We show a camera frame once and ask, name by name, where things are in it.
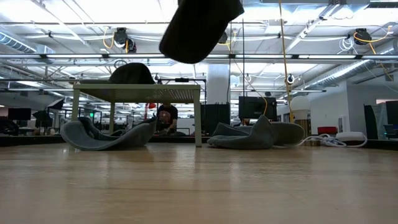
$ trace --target small table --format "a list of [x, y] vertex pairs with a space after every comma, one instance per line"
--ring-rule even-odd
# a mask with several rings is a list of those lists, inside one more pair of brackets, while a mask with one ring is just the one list
[[113, 132], [115, 103], [193, 103], [195, 144], [201, 147], [199, 85], [77, 84], [73, 86], [72, 121], [78, 120], [80, 93], [111, 103], [109, 132]]

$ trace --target person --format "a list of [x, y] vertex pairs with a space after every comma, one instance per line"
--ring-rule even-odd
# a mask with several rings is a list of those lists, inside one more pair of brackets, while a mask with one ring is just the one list
[[177, 130], [178, 109], [170, 103], [163, 103], [157, 110], [157, 130], [167, 134]]

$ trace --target table leg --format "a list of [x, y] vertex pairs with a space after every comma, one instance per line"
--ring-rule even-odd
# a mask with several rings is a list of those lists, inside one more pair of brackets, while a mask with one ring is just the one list
[[111, 103], [111, 116], [109, 117], [109, 134], [113, 133], [114, 130], [114, 103]]
[[197, 147], [201, 147], [200, 90], [193, 92], [193, 112], [195, 116], [195, 144]]
[[[73, 91], [73, 105], [72, 105], [72, 121], [78, 120], [79, 113], [79, 98], [80, 98], [80, 90]], [[69, 146], [69, 150], [74, 150], [73, 146]]]

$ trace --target wood grain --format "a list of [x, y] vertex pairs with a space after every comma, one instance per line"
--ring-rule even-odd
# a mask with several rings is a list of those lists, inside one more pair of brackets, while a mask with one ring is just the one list
[[398, 152], [0, 149], [1, 223], [397, 223]]

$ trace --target dark cloth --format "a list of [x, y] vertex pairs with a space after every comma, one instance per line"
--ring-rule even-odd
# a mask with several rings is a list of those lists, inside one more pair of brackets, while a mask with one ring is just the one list
[[244, 12], [240, 0], [183, 0], [171, 20], [159, 50], [182, 63], [205, 59], [228, 23]]
[[178, 119], [178, 109], [175, 106], [166, 108], [162, 105], [157, 110], [156, 117], [158, 118], [157, 130], [167, 129], [172, 125], [173, 120]]
[[155, 84], [152, 75], [143, 63], [129, 63], [117, 68], [109, 78], [113, 84]]

